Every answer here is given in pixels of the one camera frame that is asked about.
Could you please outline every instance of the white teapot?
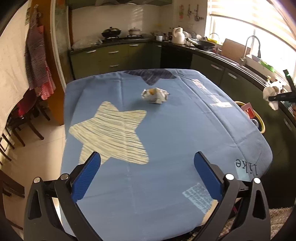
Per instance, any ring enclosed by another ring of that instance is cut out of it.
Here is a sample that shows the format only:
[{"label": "white teapot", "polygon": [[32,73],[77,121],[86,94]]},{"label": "white teapot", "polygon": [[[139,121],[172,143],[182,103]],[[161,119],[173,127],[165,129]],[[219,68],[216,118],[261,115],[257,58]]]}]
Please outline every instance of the white teapot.
[{"label": "white teapot", "polygon": [[183,28],[181,27],[174,28],[172,35],[173,35],[172,42],[174,44],[184,44],[185,35],[183,34]]}]

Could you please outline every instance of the blue tablecloth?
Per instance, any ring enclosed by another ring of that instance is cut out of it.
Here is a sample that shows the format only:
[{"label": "blue tablecloth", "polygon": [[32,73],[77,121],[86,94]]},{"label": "blue tablecloth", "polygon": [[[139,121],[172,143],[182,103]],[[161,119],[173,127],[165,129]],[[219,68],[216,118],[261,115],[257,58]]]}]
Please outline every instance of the blue tablecloth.
[{"label": "blue tablecloth", "polygon": [[[168,101],[143,100],[143,89],[153,87],[168,91]],[[77,204],[104,241],[164,240],[199,226],[212,199],[194,168],[198,151],[240,180],[260,177],[272,161],[256,126],[195,70],[76,80],[67,85],[64,108],[61,173],[70,173],[94,150],[102,157]],[[63,226],[71,232],[64,217]]]}]

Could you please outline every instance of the white wall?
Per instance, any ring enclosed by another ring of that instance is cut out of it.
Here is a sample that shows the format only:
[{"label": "white wall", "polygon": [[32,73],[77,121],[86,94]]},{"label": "white wall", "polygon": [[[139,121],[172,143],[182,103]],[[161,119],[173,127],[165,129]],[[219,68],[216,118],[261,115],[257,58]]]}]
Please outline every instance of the white wall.
[{"label": "white wall", "polygon": [[[190,4],[190,10],[192,14],[188,17],[188,5]],[[203,17],[203,20],[196,22],[194,20],[195,9],[199,4],[198,16]],[[180,5],[184,6],[183,19],[179,17]],[[174,0],[173,1],[173,26],[182,27],[184,31],[194,31],[201,36],[205,34],[205,23],[207,17],[207,0]]]},{"label": "white wall", "polygon": [[172,31],[173,26],[173,5],[168,4],[160,7],[160,24],[163,33]]},{"label": "white wall", "polygon": [[155,31],[160,23],[160,8],[154,5],[109,5],[89,6],[72,11],[73,41],[86,36],[97,35],[109,28],[119,28],[120,37],[126,37],[128,30],[136,27],[141,33]]}]

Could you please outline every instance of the kitchen cabinet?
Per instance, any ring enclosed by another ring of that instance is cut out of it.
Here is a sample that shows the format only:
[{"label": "kitchen cabinet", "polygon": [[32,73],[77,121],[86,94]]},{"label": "kitchen cabinet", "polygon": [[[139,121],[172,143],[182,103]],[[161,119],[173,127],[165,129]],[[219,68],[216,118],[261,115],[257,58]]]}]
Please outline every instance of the kitchen cabinet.
[{"label": "kitchen cabinet", "polygon": [[273,157],[269,170],[261,178],[269,208],[291,207],[296,197],[296,128],[282,110],[277,112],[280,115],[278,127],[284,136],[285,146]]},{"label": "kitchen cabinet", "polygon": [[172,46],[162,46],[161,69],[190,69],[192,53]]},{"label": "kitchen cabinet", "polygon": [[196,54],[192,57],[191,69],[201,72],[217,86],[220,85],[224,67]]},{"label": "kitchen cabinet", "polygon": [[70,56],[75,79],[100,74],[100,51],[94,49]]},{"label": "kitchen cabinet", "polygon": [[238,74],[225,69],[220,88],[234,101],[250,102],[265,124],[263,136],[272,149],[273,155],[279,154],[285,147],[285,136],[280,125],[284,124],[280,112],[272,110],[263,100],[262,91]]},{"label": "kitchen cabinet", "polygon": [[153,43],[152,44],[152,69],[160,68],[160,56],[161,56],[161,43]]},{"label": "kitchen cabinet", "polygon": [[269,208],[290,207],[296,197],[295,147],[296,128],[281,110],[272,110],[263,100],[262,91],[238,74],[225,69],[220,88],[233,100],[250,102],[265,124],[263,136],[268,142],[273,161],[261,178]]},{"label": "kitchen cabinet", "polygon": [[123,70],[149,69],[152,65],[152,43],[100,47],[71,54],[70,58],[75,79]]},{"label": "kitchen cabinet", "polygon": [[128,68],[129,68],[128,58],[122,57],[122,58],[118,58],[110,61],[101,62],[100,74],[127,70]]},{"label": "kitchen cabinet", "polygon": [[129,69],[150,69],[151,68],[151,43],[128,44]]}]

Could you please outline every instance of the wok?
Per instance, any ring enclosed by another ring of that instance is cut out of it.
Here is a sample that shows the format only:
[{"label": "wok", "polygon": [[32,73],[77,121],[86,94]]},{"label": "wok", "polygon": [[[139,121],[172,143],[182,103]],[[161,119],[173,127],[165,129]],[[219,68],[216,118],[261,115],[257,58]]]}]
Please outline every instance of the wok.
[{"label": "wok", "polygon": [[201,41],[201,40],[191,39],[191,38],[186,38],[186,41],[192,43],[196,48],[200,50],[210,51],[215,47],[215,44],[207,41]]}]

